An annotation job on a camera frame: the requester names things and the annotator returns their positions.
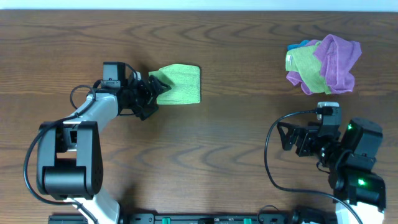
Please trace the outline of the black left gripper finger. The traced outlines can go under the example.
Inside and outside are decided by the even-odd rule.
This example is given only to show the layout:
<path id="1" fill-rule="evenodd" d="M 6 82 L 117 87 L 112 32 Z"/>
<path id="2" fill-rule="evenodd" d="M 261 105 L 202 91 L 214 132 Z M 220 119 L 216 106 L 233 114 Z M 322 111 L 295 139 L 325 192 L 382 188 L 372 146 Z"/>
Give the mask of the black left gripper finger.
<path id="1" fill-rule="evenodd" d="M 157 77 L 153 75 L 149 76 L 149 85 L 153 96 L 159 96 L 172 89 L 170 85 L 160 81 Z"/>
<path id="2" fill-rule="evenodd" d="M 139 118 L 141 119 L 141 121 L 144 121 L 158 110 L 159 107 L 157 105 L 145 105 L 144 107 L 141 107 L 141 110 L 139 112 Z"/>

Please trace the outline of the light green microfiber cloth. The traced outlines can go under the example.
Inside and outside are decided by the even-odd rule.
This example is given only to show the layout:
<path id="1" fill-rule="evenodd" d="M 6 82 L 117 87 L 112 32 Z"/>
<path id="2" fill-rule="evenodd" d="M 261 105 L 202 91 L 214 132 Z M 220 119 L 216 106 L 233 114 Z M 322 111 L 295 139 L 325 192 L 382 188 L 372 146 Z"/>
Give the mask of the light green microfiber cloth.
<path id="1" fill-rule="evenodd" d="M 171 64 L 149 72 L 171 89 L 157 97 L 158 105 L 190 105 L 201 102 L 201 70 L 198 66 Z"/>

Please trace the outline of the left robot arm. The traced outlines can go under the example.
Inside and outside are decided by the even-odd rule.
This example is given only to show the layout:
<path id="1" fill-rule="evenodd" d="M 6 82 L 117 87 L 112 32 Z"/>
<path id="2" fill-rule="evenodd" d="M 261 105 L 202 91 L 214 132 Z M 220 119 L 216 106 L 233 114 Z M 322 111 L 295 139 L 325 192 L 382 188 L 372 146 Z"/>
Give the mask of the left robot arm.
<path id="1" fill-rule="evenodd" d="M 144 79 L 130 65 L 105 62 L 103 77 L 86 86 L 85 102 L 62 119 L 44 122 L 37 146 L 37 188 L 45 203 L 75 207 L 88 223 L 129 223 L 119 202 L 104 189 L 100 132 L 128 110 L 145 120 L 159 107 L 156 99 L 171 86 L 153 75 Z"/>

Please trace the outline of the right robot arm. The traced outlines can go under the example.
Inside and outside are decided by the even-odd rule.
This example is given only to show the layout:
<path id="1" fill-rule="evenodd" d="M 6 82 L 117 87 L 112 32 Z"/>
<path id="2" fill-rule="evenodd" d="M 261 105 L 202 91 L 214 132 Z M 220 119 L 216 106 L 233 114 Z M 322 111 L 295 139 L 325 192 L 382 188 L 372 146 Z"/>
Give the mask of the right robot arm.
<path id="1" fill-rule="evenodd" d="M 345 208 L 349 204 L 363 223 L 382 223 L 386 208 L 386 185 L 372 169 L 383 134 L 380 125 L 363 118 L 353 118 L 345 133 L 340 133 L 339 118 L 324 117 L 308 126 L 277 123 L 282 147 L 296 146 L 298 156 L 316 156 L 328 170 L 328 183 L 337 198 L 338 223 L 354 223 Z"/>

